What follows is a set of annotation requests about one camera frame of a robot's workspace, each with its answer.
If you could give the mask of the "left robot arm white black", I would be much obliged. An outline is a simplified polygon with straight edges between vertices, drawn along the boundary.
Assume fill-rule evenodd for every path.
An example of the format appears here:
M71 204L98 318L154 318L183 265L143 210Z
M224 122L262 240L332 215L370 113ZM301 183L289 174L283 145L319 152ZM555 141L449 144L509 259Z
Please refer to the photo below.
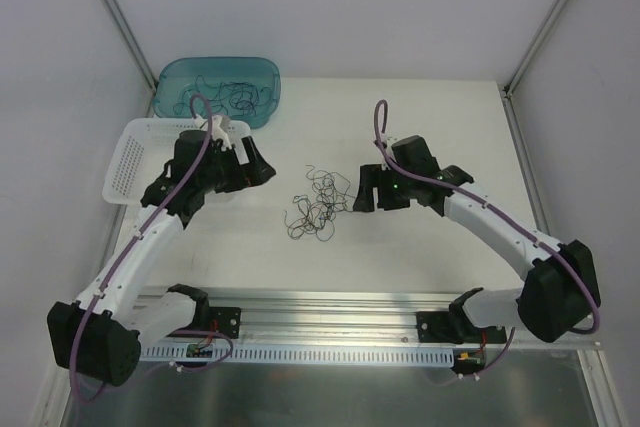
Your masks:
M199 336L215 326L207 294L176 284L152 306L135 302L152 268L212 194L233 194L268 182L275 169L260 154L250 127L233 121L211 132L188 129L148 185L123 247L71 303L46 318L56 364L111 386L124 384L142 351L175 331Z

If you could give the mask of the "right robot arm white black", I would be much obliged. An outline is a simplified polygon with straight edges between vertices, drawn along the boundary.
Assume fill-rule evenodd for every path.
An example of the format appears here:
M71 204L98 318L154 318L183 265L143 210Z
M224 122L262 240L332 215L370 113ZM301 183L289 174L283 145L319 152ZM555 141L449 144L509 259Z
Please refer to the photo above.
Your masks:
M568 332L589 335L599 328L601 297L584 243L565 243L521 225L469 173L456 165L441 167L418 135L393 144L381 137L374 144L384 161L361 166L354 211L393 211L413 203L430 208L480 239L522 281L515 289L465 292L428 321L430 335L461 344L484 329L507 327L553 343Z

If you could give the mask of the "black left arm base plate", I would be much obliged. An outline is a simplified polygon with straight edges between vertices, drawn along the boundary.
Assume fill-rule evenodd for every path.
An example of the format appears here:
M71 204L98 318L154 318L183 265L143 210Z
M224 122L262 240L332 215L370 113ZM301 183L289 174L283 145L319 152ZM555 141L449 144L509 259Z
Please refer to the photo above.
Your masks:
M204 316L203 326L231 339L240 334L242 310L239 307L209 307Z

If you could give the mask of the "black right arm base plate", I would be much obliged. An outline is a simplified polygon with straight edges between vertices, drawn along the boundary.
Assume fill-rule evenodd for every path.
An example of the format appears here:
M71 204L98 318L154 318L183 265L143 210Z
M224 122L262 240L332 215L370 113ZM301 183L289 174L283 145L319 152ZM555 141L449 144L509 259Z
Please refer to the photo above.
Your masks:
M450 311L419 311L415 319L420 343L498 345L508 337L504 329L476 327L464 314Z

